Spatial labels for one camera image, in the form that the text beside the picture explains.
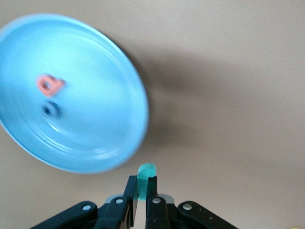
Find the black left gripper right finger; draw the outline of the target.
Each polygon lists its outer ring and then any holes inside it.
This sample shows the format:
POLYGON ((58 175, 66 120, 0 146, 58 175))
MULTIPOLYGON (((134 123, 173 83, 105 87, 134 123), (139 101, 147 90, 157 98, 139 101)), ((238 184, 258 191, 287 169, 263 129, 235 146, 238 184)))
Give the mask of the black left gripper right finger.
POLYGON ((157 177, 148 179, 147 229, 235 229, 236 226, 194 201, 176 206, 157 192, 157 177))

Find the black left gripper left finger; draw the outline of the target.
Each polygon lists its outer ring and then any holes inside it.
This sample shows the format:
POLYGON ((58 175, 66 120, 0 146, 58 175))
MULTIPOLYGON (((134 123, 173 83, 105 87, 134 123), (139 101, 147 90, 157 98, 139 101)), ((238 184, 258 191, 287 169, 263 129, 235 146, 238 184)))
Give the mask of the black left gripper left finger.
POLYGON ((137 176, 129 176, 124 193, 101 207, 80 202, 33 226, 34 229, 129 229, 134 226, 137 206, 137 176))

